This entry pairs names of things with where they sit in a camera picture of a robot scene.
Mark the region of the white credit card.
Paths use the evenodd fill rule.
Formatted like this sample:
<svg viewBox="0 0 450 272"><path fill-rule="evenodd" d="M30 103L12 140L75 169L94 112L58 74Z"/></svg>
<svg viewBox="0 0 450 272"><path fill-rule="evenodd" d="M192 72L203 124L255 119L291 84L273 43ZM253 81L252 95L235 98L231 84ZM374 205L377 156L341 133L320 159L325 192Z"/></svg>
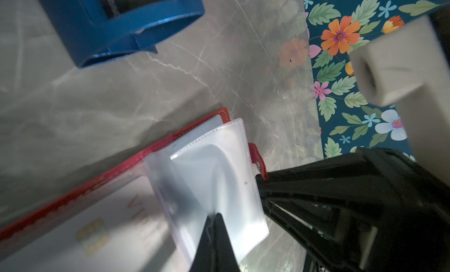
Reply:
<svg viewBox="0 0 450 272"><path fill-rule="evenodd" d="M165 272L176 246L140 176L1 260L3 272Z"/></svg>

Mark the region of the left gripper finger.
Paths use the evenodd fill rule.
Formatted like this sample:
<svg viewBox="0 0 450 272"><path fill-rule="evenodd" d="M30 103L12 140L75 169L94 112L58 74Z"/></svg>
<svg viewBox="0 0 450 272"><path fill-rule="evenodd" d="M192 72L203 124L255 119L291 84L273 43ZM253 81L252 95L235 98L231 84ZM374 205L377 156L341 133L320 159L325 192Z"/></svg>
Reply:
<svg viewBox="0 0 450 272"><path fill-rule="evenodd" d="M207 217L199 246L189 271L240 271L221 213Z"/></svg>

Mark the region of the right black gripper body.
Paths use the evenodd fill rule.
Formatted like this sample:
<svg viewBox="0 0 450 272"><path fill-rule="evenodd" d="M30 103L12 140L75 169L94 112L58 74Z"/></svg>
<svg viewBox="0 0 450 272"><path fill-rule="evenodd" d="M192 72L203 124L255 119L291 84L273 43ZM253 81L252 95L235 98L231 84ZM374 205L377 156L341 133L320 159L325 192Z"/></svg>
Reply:
<svg viewBox="0 0 450 272"><path fill-rule="evenodd" d="M450 189L389 149L256 176L264 213L307 251L308 272L447 272Z"/></svg>

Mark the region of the red card holder wallet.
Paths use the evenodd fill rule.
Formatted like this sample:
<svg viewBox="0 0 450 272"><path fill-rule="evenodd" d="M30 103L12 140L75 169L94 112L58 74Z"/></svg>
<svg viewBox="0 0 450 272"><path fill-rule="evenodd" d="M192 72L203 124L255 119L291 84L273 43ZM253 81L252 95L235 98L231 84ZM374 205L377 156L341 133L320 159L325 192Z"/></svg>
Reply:
<svg viewBox="0 0 450 272"><path fill-rule="evenodd" d="M221 108L1 230L1 260L34 236L147 177L176 252L166 272L189 272L207 217L221 213L239 264L269 234L253 167L265 166L241 119Z"/></svg>

